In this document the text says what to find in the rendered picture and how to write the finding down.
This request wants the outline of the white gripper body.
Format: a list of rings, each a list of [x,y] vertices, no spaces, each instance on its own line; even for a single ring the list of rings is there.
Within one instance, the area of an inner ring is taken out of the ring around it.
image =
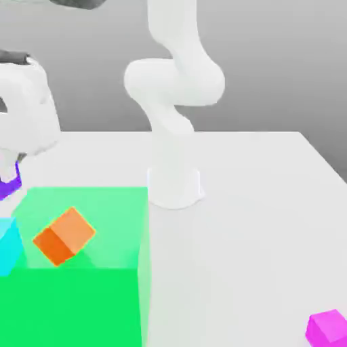
[[[0,180],[4,183],[16,178],[16,161],[18,153],[8,149],[0,149]]]

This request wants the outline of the small purple cube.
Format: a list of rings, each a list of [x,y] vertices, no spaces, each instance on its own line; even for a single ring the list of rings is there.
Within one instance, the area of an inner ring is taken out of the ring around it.
[[[9,182],[3,182],[0,178],[0,201],[4,200],[8,196],[10,196],[12,193],[16,192],[22,186],[22,180],[21,180],[20,170],[19,170],[17,161],[15,163],[15,168],[16,168],[16,177],[13,180]]]

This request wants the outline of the small cyan cube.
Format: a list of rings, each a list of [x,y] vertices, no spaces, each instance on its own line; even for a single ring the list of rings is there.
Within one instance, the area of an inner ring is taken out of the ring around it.
[[[27,258],[16,218],[0,218],[0,277],[8,276],[14,268],[26,266]]]

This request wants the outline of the small orange cube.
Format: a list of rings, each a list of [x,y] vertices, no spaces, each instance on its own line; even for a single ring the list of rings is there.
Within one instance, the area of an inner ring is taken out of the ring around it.
[[[77,255],[95,234],[96,230],[76,208],[69,207],[34,237],[33,244],[54,266],[60,266]]]

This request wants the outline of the small magenta cube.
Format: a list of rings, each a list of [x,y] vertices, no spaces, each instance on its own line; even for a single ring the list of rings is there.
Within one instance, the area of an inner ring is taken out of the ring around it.
[[[312,314],[305,336],[311,347],[347,347],[347,320],[336,309]]]

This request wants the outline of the large green box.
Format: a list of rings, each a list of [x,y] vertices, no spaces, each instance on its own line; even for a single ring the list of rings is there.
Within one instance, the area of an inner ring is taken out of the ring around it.
[[[71,207],[96,233],[55,266],[33,239]],[[0,347],[147,347],[145,187],[31,188],[12,215],[23,251],[0,277]]]

